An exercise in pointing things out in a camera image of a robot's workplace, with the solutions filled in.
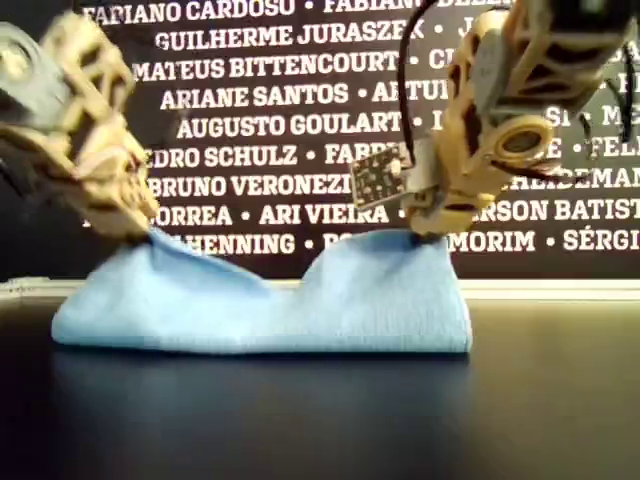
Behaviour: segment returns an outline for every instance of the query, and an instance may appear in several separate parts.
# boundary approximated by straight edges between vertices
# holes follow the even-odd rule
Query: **black cable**
[[[413,130],[411,126],[411,117],[409,116],[409,98],[407,95],[407,57],[409,55],[409,45],[411,44],[411,35],[415,29],[418,21],[427,13],[427,10],[431,8],[438,0],[423,0],[418,8],[416,8],[407,25],[402,32],[402,38],[400,39],[400,51],[398,52],[398,104],[400,108],[400,123],[402,128],[402,136],[404,137],[404,143],[409,151],[409,159],[411,166],[416,165],[416,157],[413,151]]]
[[[633,100],[636,90],[636,72],[633,68],[633,58],[629,44],[625,43],[622,47],[624,57],[625,83],[626,91],[624,97],[618,91],[613,80],[606,78],[604,83],[616,99],[618,108],[620,108],[620,118],[622,120],[622,130],[620,132],[620,140],[628,143],[631,140],[631,132],[633,130]]]
[[[5,183],[9,185],[9,187],[11,187],[11,190],[13,190],[18,197],[25,198],[26,192],[24,192],[20,187],[18,180],[14,176],[14,173],[2,158],[0,158],[0,178],[2,178]]]

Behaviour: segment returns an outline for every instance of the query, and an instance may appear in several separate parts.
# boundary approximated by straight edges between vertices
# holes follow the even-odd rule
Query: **blue towel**
[[[54,317],[55,341],[203,354],[466,353],[471,326],[446,242],[405,230],[337,242],[283,289],[160,230],[95,270]]]

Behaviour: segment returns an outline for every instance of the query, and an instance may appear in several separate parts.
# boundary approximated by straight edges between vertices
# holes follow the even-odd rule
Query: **dark table surface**
[[[0,478],[640,475],[640,304],[475,302],[467,359],[69,351],[0,320]]]

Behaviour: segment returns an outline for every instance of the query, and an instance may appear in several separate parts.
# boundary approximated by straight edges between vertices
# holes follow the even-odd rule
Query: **robotic arm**
[[[133,87],[120,50],[84,16],[60,16],[40,44],[0,23],[0,152],[26,160],[34,189],[122,240],[146,237],[158,209],[123,115]]]
[[[519,0],[481,14],[449,65],[442,130],[414,142],[402,60],[415,21],[434,3],[415,12],[400,55],[405,142],[351,165],[356,207],[399,203],[422,237],[467,230],[513,176],[561,178],[550,175],[559,165],[543,157],[553,139],[544,113],[559,106],[580,115],[635,25],[629,0]],[[630,126],[630,112],[625,120]]]

